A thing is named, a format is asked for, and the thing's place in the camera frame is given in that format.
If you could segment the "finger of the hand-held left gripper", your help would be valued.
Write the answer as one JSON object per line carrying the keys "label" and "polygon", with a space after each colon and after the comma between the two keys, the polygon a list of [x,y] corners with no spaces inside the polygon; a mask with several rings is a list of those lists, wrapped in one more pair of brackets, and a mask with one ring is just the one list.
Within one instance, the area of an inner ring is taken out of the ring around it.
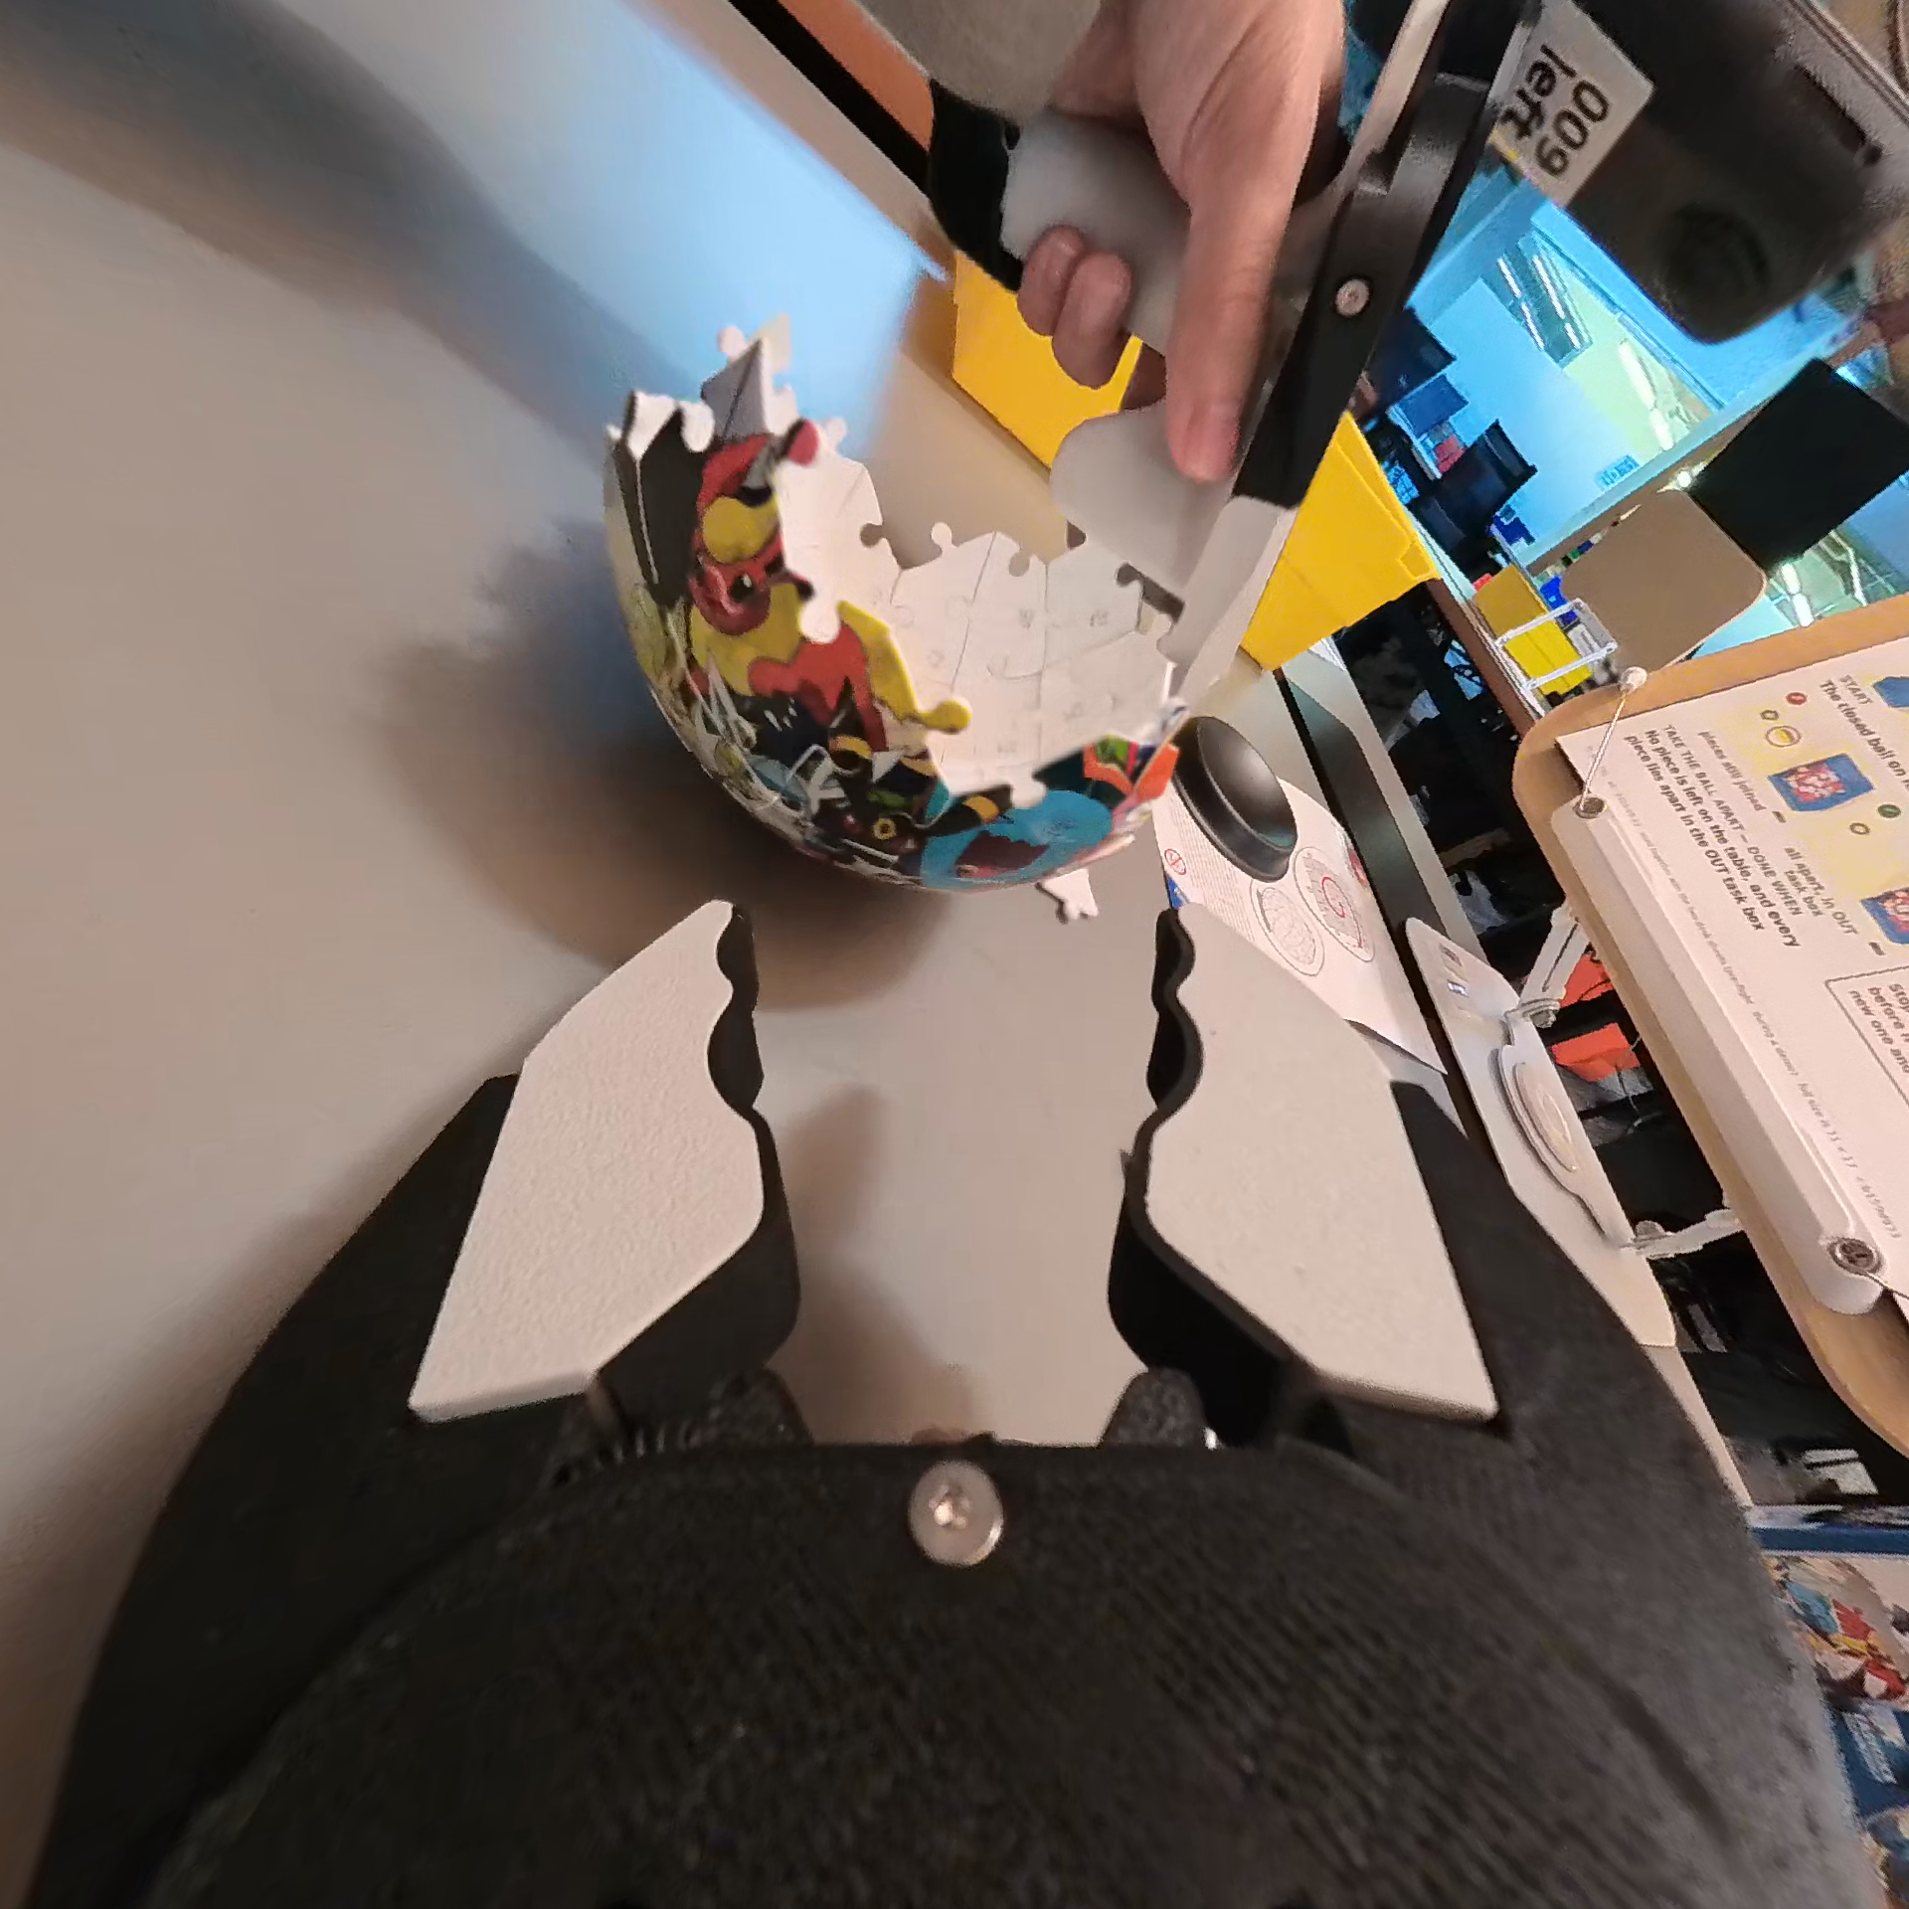
{"label": "finger of the hand-held left gripper", "polygon": [[1177,703],[1205,703],[1232,669],[1298,513],[1261,499],[1232,499],[1214,518],[1160,638]]}
{"label": "finger of the hand-held left gripper", "polygon": [[1071,527],[1164,593],[1188,593],[1241,460],[1214,482],[1188,480],[1169,454],[1164,407],[1076,423],[1052,460],[1052,499]]}

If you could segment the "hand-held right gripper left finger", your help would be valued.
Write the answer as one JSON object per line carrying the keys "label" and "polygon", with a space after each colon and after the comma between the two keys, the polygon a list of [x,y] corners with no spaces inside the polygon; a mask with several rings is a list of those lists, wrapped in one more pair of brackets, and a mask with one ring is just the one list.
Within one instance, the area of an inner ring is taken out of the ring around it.
{"label": "hand-held right gripper left finger", "polygon": [[750,919],[713,900],[537,1041],[414,1376],[421,1420],[602,1392],[657,1424],[773,1362],[798,1255],[754,1011]]}

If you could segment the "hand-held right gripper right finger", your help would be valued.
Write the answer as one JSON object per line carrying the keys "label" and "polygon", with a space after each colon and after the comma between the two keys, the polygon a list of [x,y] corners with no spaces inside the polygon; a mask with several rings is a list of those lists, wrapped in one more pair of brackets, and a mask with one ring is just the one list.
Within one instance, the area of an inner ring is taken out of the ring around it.
{"label": "hand-held right gripper right finger", "polygon": [[1136,1242],[1325,1396],[1492,1420],[1391,1071],[1199,904],[1165,908],[1155,945],[1165,1045],[1132,1153]]}

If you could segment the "person's left forearm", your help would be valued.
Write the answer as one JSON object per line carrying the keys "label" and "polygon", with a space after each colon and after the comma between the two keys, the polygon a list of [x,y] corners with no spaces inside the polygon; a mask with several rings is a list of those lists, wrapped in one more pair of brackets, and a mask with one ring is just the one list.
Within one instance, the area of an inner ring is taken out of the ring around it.
{"label": "person's left forearm", "polygon": [[1024,124],[1047,107],[1097,2],[858,2],[921,71],[967,105]]}

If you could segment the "black round ball stand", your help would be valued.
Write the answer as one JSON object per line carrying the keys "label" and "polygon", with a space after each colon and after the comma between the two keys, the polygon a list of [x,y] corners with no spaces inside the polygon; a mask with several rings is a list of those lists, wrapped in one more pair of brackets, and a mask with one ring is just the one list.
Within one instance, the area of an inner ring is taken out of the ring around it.
{"label": "black round ball stand", "polygon": [[1275,884],[1290,871],[1298,818],[1282,780],[1250,738],[1199,713],[1177,733],[1172,790],[1205,842],[1241,876]]}

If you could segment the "colourful puzzle box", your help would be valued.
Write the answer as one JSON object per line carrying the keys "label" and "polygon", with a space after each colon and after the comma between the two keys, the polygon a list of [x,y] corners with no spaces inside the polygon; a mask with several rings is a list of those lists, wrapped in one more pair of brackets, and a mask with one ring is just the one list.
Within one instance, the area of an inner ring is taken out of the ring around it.
{"label": "colourful puzzle box", "polygon": [[1877,1882],[1906,1902],[1906,1510],[1769,1507],[1749,1516],[1814,1663]]}

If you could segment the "person's left hand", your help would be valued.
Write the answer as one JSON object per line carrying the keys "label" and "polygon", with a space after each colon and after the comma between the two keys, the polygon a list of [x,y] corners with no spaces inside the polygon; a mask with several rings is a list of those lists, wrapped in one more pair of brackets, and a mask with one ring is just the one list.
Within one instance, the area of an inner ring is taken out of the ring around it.
{"label": "person's left hand", "polygon": [[1334,2],[1034,4],[1046,103],[1142,134],[1185,213],[1174,323],[1134,400],[1164,404],[1172,463],[1233,468],[1282,241],[1344,73]]}

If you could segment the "yellow plastic bin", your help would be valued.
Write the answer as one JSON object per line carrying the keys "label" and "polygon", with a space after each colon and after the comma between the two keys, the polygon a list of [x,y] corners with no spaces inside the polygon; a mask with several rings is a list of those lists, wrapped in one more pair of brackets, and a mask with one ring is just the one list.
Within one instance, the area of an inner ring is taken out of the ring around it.
{"label": "yellow plastic bin", "polygon": [[[1071,380],[1016,298],[972,261],[951,261],[951,376],[1040,467],[1068,429],[1130,404],[1142,348],[1132,342],[1108,380]],[[1374,609],[1432,583],[1438,567],[1355,419],[1338,420],[1243,638],[1243,654],[1279,671]]]}

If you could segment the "white flat device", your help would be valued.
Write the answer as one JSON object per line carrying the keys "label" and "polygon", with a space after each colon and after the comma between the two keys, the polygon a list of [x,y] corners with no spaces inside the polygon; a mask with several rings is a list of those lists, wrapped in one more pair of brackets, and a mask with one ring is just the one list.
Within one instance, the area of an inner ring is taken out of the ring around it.
{"label": "white flat device", "polygon": [[1408,920],[1402,934],[1502,1177],[1631,1337],[1675,1351],[1652,1265],[1519,993],[1433,925]]}

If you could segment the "white printed leaflet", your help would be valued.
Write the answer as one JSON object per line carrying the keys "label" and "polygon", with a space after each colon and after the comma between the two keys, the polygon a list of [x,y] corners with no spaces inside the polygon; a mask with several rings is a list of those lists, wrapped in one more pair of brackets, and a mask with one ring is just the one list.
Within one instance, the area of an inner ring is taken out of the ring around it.
{"label": "white printed leaflet", "polygon": [[1279,796],[1292,815],[1296,845],[1276,879],[1229,861],[1181,796],[1164,796],[1151,807],[1151,830],[1169,900],[1201,908],[1348,1024],[1442,1074],[1350,838],[1311,796],[1286,783]]}

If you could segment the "small yellow background bin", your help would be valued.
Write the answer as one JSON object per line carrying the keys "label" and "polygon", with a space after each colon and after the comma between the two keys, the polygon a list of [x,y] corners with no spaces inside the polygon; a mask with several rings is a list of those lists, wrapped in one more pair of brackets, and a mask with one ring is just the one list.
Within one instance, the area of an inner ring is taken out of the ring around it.
{"label": "small yellow background bin", "polygon": [[1616,641],[1561,585],[1539,588],[1509,567],[1476,585],[1469,607],[1491,632],[1498,663],[1533,713],[1613,680]]}

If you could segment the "black monitor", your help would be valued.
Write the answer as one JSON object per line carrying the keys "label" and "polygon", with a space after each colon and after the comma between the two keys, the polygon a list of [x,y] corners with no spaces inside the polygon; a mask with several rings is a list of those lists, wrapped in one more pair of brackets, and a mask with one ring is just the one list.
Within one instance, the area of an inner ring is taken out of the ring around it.
{"label": "black monitor", "polygon": [[1692,478],[1689,495],[1766,576],[1906,473],[1906,420],[1825,361],[1804,363]]}

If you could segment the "grey rounded panel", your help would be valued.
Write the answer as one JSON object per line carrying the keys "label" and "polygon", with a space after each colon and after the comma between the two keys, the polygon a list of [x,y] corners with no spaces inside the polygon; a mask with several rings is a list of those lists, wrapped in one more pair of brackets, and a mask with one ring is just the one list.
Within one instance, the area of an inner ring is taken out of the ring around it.
{"label": "grey rounded panel", "polygon": [[1768,574],[1689,488],[1669,486],[1646,494],[1558,583],[1619,680],[1696,653],[1761,598]]}

